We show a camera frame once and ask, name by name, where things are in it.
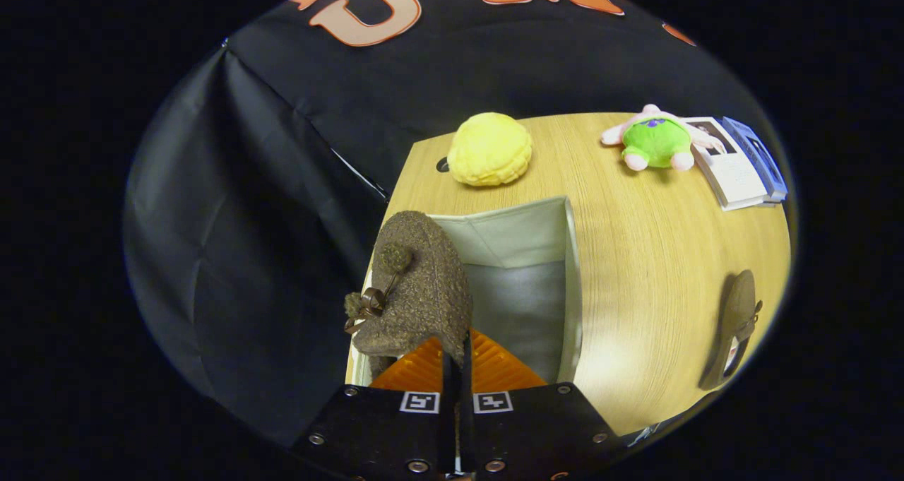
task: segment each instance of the screw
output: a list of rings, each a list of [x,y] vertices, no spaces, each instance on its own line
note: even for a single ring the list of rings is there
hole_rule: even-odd
[[[503,461],[491,461],[488,462],[485,466],[487,472],[499,472],[501,469],[506,468],[506,462]]]
[[[408,469],[411,472],[417,472],[417,474],[423,474],[423,472],[427,472],[430,469],[430,465],[427,465],[427,462],[413,461],[413,462],[409,462]]]

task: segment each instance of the brown fuzzy slipper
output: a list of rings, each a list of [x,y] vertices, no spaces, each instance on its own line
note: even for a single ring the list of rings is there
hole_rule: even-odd
[[[436,336],[462,366],[472,299],[458,250],[445,231],[417,211],[393,215],[377,236],[372,268],[376,290],[365,290],[359,299],[359,317],[365,320],[353,326],[355,348],[363,355],[400,357]],[[355,316],[354,310],[346,313]],[[375,369],[374,378],[381,371]]]
[[[727,294],[716,331],[716,350],[704,369],[700,388],[717,388],[735,374],[747,351],[762,306],[762,301],[756,301],[753,273],[745,269],[734,279]]]

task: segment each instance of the black fabric backdrop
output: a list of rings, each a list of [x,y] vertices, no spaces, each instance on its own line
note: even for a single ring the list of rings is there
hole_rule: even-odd
[[[370,47],[307,24],[333,1],[284,2],[230,35],[165,101],[126,195],[126,261],[155,339],[198,391],[284,446],[343,383],[338,305],[385,213],[375,189],[391,194],[411,144],[479,112],[647,102],[780,144],[729,70],[627,0],[611,0],[623,16],[419,0],[412,28]],[[349,10],[391,14],[382,0]]]

